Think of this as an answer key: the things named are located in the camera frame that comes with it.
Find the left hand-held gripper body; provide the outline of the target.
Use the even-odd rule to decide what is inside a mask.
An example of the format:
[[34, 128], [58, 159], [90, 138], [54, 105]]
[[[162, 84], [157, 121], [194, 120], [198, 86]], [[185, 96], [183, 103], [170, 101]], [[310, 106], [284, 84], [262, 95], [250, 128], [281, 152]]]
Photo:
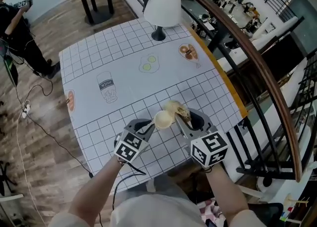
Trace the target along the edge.
[[136, 120], [147, 119], [131, 120], [128, 125], [124, 127], [123, 131], [116, 135], [114, 141], [114, 154], [127, 163], [132, 163], [149, 147], [149, 143], [145, 141], [145, 131], [147, 127], [143, 127], [136, 132], [134, 130]]

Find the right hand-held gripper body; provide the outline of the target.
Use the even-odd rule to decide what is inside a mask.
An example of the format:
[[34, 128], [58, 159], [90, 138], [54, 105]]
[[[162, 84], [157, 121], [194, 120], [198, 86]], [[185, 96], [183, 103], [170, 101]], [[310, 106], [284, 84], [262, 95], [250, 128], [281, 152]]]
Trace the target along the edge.
[[191, 157], [204, 168], [209, 168], [225, 159], [228, 151], [228, 137], [218, 130], [208, 115], [194, 109], [204, 119], [201, 130], [195, 130], [196, 138], [185, 138]]

